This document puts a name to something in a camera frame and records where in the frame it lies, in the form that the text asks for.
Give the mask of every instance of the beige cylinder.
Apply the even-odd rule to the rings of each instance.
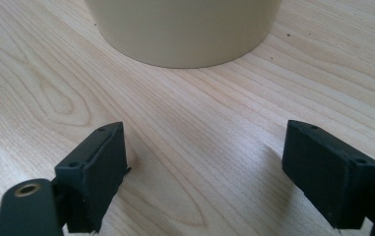
[[[108,43],[169,68],[214,66],[255,48],[281,0],[86,0]]]

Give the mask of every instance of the screw hole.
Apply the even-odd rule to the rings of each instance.
[[[79,162],[74,161],[74,162],[69,163],[68,166],[69,166],[69,167],[76,167],[76,166],[78,166],[79,164],[80,164]]]
[[[40,185],[38,184],[26,184],[16,190],[15,196],[18,198],[23,198],[36,193],[39,189]]]

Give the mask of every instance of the light wood surface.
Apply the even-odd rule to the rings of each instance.
[[[251,53],[170,70],[109,46],[83,0],[0,0],[0,200],[123,121],[100,235],[341,235],[281,170],[288,119],[375,158],[375,1],[284,0]]]

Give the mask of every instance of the black bracket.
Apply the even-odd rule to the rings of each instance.
[[[96,129],[55,166],[52,181],[33,179],[3,196],[0,236],[98,232],[128,173],[123,123]]]
[[[288,121],[282,169],[328,222],[375,235],[375,160],[317,126]]]

